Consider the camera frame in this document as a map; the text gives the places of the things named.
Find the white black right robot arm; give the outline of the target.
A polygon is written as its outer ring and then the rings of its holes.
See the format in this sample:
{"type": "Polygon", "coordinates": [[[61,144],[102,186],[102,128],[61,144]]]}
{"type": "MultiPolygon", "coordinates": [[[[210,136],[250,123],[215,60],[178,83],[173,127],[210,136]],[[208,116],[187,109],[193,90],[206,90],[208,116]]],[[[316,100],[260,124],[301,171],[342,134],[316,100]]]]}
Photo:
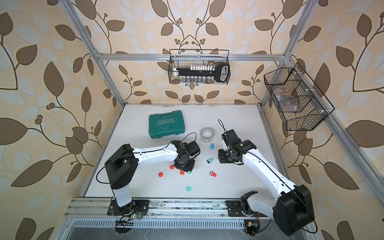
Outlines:
{"type": "Polygon", "coordinates": [[[249,140],[242,141],[234,130],[224,130],[222,140],[224,147],[219,150],[219,162],[247,166],[272,195],[266,197],[257,191],[242,195],[240,208],[243,215],[268,216],[287,236],[316,222],[311,192],[306,186],[298,186],[287,179],[262,156],[256,145],[249,140]]]}

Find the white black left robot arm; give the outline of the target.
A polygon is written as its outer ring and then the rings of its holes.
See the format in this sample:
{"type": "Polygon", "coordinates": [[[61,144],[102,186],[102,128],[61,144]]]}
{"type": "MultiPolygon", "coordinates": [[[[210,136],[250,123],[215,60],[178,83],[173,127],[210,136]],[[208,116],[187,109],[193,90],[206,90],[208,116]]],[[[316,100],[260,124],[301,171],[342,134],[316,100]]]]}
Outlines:
{"type": "Polygon", "coordinates": [[[150,165],[170,162],[184,172],[191,172],[195,165],[195,158],[200,155],[199,145],[192,141],[185,143],[174,140],[164,146],[140,149],[132,148],[130,144],[122,145],[104,164],[107,173],[107,184],[111,187],[114,197],[111,201],[111,215],[135,217],[147,210],[144,204],[136,205],[132,198],[130,182],[138,169],[150,165]]]}

